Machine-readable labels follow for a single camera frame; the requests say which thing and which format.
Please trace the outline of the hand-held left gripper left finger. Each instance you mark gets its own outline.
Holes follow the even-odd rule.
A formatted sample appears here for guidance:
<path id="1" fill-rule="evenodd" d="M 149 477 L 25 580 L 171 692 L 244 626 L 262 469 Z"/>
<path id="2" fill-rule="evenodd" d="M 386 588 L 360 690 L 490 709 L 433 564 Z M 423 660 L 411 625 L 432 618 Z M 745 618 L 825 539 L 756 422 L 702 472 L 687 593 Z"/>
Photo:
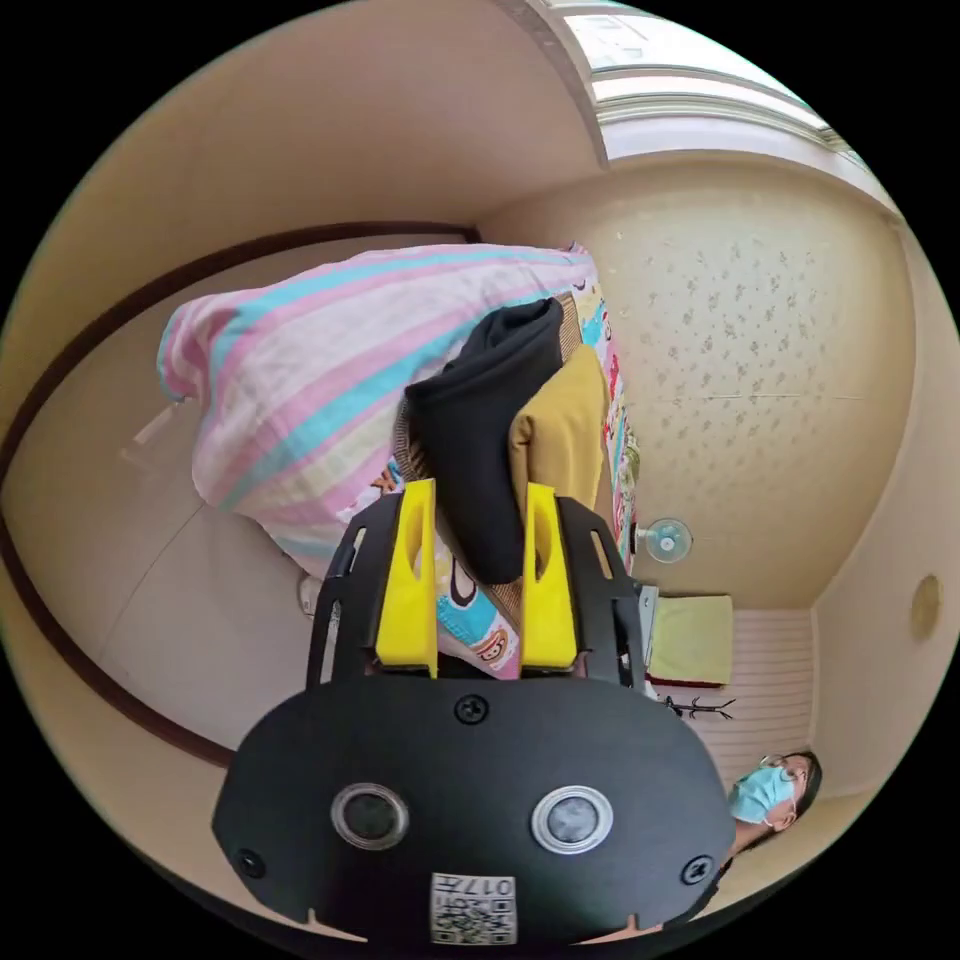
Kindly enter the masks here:
<path id="1" fill-rule="evenodd" d="M 405 486 L 374 645 L 386 670 L 438 675 L 435 512 L 434 480 Z"/>

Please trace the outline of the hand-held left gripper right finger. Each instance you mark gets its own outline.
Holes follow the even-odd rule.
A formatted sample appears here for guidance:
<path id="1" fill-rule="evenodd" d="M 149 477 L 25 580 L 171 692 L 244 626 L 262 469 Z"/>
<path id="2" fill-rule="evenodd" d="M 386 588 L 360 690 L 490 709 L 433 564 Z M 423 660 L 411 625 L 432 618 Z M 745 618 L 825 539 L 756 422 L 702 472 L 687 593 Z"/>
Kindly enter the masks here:
<path id="1" fill-rule="evenodd" d="M 578 644 L 564 540 L 553 488 L 527 486 L 520 617 L 523 677 L 568 673 Z"/>

